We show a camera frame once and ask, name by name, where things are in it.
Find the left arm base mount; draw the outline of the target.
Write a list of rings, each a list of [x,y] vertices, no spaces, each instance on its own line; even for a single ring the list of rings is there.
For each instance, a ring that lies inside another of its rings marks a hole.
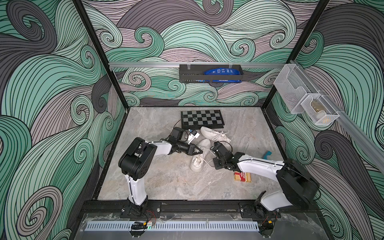
[[[129,219],[159,218],[161,205],[161,202],[157,201],[144,201],[140,206],[137,206],[127,200],[123,205],[120,217]]]

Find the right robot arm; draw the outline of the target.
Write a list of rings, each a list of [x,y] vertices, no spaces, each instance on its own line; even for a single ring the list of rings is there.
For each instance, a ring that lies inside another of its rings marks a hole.
[[[279,183],[280,191],[260,194],[255,202],[267,211],[289,206],[307,210],[319,190],[319,183],[294,160],[272,161],[241,152],[233,154],[220,142],[215,142],[211,149],[215,155],[215,169],[255,174]]]

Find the white knit shoe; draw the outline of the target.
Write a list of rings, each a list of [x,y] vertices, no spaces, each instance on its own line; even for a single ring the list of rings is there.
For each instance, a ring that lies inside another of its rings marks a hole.
[[[211,151],[211,141],[209,139],[203,139],[196,145],[199,149],[203,151],[202,154],[195,155],[192,158],[190,169],[199,173],[203,170],[204,166],[208,166],[210,168],[214,168],[212,160],[206,160],[206,157],[212,153]]]
[[[207,127],[201,127],[201,134],[206,138],[214,142],[226,142],[228,144],[231,143],[231,139],[227,137],[228,133],[224,131],[216,131]]]

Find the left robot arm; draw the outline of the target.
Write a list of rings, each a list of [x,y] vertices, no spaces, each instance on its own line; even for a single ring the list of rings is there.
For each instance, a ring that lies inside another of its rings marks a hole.
[[[186,131],[174,127],[168,137],[159,141],[148,142],[136,137],[118,163],[129,185],[128,200],[140,208],[146,204],[148,195],[145,191],[144,177],[154,157],[173,153],[184,153],[188,156],[201,155],[203,150],[192,144],[192,141],[199,136],[196,130]]]

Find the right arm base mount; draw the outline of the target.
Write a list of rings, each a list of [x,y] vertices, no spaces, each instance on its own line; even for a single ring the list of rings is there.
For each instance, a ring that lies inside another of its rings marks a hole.
[[[242,218],[251,218],[259,221],[273,220],[281,218],[281,214],[276,211],[268,211],[261,204],[255,204],[254,202],[240,202],[240,213]]]

